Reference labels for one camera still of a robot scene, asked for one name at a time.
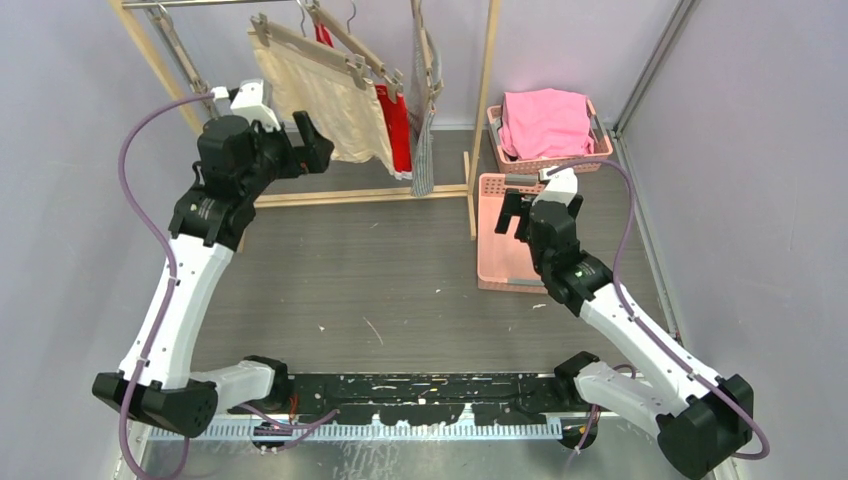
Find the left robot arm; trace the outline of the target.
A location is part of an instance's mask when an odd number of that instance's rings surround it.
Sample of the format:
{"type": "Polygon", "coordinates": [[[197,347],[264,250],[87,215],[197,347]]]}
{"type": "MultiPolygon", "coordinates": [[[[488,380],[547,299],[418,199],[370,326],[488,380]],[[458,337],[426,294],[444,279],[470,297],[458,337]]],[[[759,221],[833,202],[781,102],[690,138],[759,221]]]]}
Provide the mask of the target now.
{"type": "Polygon", "coordinates": [[[193,372],[191,362],[212,294],[256,216],[255,201],[279,179],[329,166],[333,143],[307,112],[293,119],[298,146],[286,132],[242,116],[204,125],[193,184],[175,204],[168,232],[154,233],[166,260],[138,338],[116,371],[93,382],[93,395],[123,422],[196,438],[231,409],[277,413],[289,405],[293,386],[279,360],[251,355],[208,372],[193,372]]]}

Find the cream underwear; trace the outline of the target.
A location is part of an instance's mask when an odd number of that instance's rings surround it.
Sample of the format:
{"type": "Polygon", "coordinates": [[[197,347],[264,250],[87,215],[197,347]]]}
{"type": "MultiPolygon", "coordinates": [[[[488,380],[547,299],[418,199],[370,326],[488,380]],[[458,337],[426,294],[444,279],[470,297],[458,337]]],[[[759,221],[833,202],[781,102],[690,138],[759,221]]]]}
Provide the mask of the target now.
{"type": "Polygon", "coordinates": [[[380,161],[396,173],[382,107],[369,79],[359,88],[354,79],[307,58],[292,46],[264,45],[248,33],[262,78],[272,87],[274,108],[285,121],[293,113],[309,114],[318,132],[334,144],[331,159],[348,163],[380,161]]]}

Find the red underwear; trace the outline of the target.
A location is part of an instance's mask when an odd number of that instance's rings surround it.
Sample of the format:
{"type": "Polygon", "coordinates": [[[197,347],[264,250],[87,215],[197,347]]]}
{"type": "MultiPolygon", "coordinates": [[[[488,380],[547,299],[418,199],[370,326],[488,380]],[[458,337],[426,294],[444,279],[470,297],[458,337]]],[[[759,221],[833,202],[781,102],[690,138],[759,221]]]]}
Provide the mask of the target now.
{"type": "Polygon", "coordinates": [[[409,124],[407,120],[407,105],[403,94],[397,104],[392,103],[387,96],[384,84],[375,86],[377,99],[382,108],[383,118],[392,149],[394,176],[399,180],[412,179],[412,160],[409,139],[409,124]]]}

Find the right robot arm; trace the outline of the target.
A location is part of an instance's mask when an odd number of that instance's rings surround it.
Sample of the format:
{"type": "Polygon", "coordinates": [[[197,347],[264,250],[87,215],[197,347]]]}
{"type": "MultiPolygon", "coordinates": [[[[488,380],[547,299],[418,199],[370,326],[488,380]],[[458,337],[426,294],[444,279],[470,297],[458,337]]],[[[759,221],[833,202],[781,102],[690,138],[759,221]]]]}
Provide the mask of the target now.
{"type": "Polygon", "coordinates": [[[587,403],[618,414],[655,438],[666,460],[701,479],[726,459],[741,457],[752,439],[755,458],[770,452],[753,419],[754,392],[740,375],[724,377],[659,328],[616,273],[580,246],[576,216],[582,197],[560,201],[547,192],[507,190],[495,231],[515,223],[550,297],[609,339],[642,375],[630,378],[581,352],[556,374],[558,403],[577,411],[587,403]]]}

